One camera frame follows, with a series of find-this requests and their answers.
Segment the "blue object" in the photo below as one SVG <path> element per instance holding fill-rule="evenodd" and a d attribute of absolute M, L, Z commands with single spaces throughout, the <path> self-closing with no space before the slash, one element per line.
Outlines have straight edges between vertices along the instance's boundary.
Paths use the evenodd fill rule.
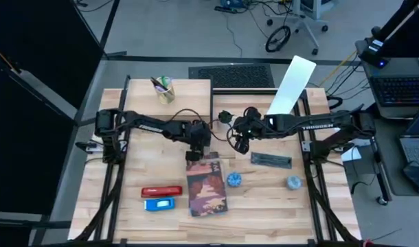
<path fill-rule="evenodd" d="M 228 175 L 228 185 L 231 187 L 239 187 L 242 184 L 242 176 L 238 172 L 232 172 Z"/>
<path fill-rule="evenodd" d="M 144 209 L 147 211 L 162 211 L 174 208 L 174 198 L 148 199 L 144 201 Z"/>
<path fill-rule="evenodd" d="M 243 0 L 220 0 L 220 4 L 225 8 L 244 8 Z"/>
<path fill-rule="evenodd" d="M 287 178 L 287 187 L 289 189 L 295 190 L 301 188 L 301 179 L 298 176 L 289 176 Z"/>

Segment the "floor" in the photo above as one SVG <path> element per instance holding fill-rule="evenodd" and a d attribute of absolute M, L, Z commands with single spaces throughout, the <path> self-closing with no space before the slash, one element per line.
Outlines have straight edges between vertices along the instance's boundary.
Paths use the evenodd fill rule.
<path fill-rule="evenodd" d="M 90 10 L 105 1 L 84 0 L 84 2 L 89 4 L 86 9 Z M 227 17 L 228 25 L 235 34 L 236 43 L 242 49 L 243 58 L 292 58 L 298 55 L 306 59 L 343 60 L 355 50 L 354 42 L 369 36 L 373 26 L 384 24 L 401 2 L 401 0 L 339 1 L 331 11 L 323 15 L 323 19 L 329 21 L 328 32 L 321 32 L 320 25 L 309 21 L 320 44 L 318 55 L 313 56 L 310 54 L 313 44 L 305 30 L 293 34 L 282 51 L 268 54 L 264 50 L 266 38 L 260 33 L 250 13 L 229 15 L 215 12 L 213 8 L 218 5 L 217 0 L 121 0 L 105 50 L 106 52 L 125 50 L 128 55 L 133 56 L 240 57 L 240 50 L 233 44 L 233 37 L 226 29 L 225 17 Z M 84 18 L 98 39 L 101 38 L 111 6 L 108 4 L 94 12 L 83 12 Z M 257 24 L 267 35 L 282 25 L 283 19 L 274 19 L 272 27 L 266 26 L 268 17 L 264 15 L 261 6 L 252 10 L 252 13 Z M 126 75 L 132 78 L 147 78 L 154 75 L 187 78 L 188 67 L 207 65 L 213 64 L 103 61 L 95 75 L 84 118 L 94 116 L 102 89 L 122 88 Z M 320 85 L 334 68 L 335 66 L 317 66 L 310 83 Z M 279 86 L 287 66 L 272 64 L 271 69 L 275 85 Z M 364 73 L 355 72 L 337 93 L 358 85 L 364 77 Z M 328 89 L 335 78 L 336 76 L 332 76 L 321 87 Z M 364 84 L 365 82 L 362 82 L 354 89 L 342 93 L 340 97 L 354 96 Z M 371 91 L 366 90 L 347 99 L 341 108 L 352 109 L 362 103 L 369 106 L 373 101 Z M 86 141 L 92 133 L 92 125 L 83 127 L 79 129 L 77 140 Z M 84 160 L 85 154 L 81 151 L 75 148 L 71 151 L 52 220 L 71 219 Z M 371 165 L 371 161 L 367 160 L 364 165 L 366 167 L 357 169 L 370 171 L 367 166 Z M 372 180 L 373 175 L 369 172 L 359 172 L 357 178 L 351 172 L 352 167 L 348 167 L 347 170 L 350 184 L 357 180 L 364 180 L 367 183 Z M 393 201 L 383 207 L 374 200 L 379 194 L 378 184 L 374 180 L 369 187 L 358 186 L 353 195 L 363 238 L 376 239 L 397 230 L 374 242 L 396 246 L 419 246 L 419 197 L 394 196 Z M 43 243 L 63 242 L 67 238 L 67 233 L 68 230 L 47 231 Z"/>

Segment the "pencil cup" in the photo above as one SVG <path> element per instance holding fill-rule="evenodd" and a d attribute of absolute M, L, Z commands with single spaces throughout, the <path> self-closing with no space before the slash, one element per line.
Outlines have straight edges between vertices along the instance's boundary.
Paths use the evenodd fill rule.
<path fill-rule="evenodd" d="M 162 78 L 157 78 L 157 81 L 162 83 L 167 88 L 167 91 L 165 91 L 160 86 L 155 87 L 159 102 L 162 104 L 170 104 L 174 101 L 174 88 L 172 80 L 168 77 L 164 77 L 163 80 Z"/>

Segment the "book cover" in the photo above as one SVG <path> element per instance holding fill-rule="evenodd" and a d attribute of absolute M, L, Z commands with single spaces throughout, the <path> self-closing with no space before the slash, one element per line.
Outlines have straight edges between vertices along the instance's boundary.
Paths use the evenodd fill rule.
<path fill-rule="evenodd" d="M 199 161 L 188 161 L 186 174 L 191 216 L 228 211 L 225 184 L 217 152 L 211 152 Z"/>

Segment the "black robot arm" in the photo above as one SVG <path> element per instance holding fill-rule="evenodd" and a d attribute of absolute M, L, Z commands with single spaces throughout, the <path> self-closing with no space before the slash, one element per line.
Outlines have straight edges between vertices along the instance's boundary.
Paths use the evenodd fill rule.
<path fill-rule="evenodd" d="M 323 141 L 308 143 L 312 158 L 326 158 L 330 150 L 338 148 L 355 139 L 369 139 L 375 128 L 371 117 L 362 113 L 362 106 L 353 111 L 342 110 L 337 113 L 296 117 L 290 114 L 262 115 L 254 107 L 248 107 L 242 117 L 238 117 L 232 129 L 235 130 L 234 149 L 241 154 L 249 151 L 249 140 L 274 139 L 294 135 L 304 130 L 340 128 Z"/>
<path fill-rule="evenodd" d="M 117 163 L 121 160 L 118 138 L 127 128 L 156 132 L 172 141 L 190 144 L 190 151 L 185 154 L 187 161 L 198 161 L 204 155 L 204 147 L 209 147 L 211 143 L 211 130 L 204 121 L 162 121 L 134 111 L 100 110 L 95 119 L 95 135 L 101 137 L 104 144 L 103 162 Z"/>

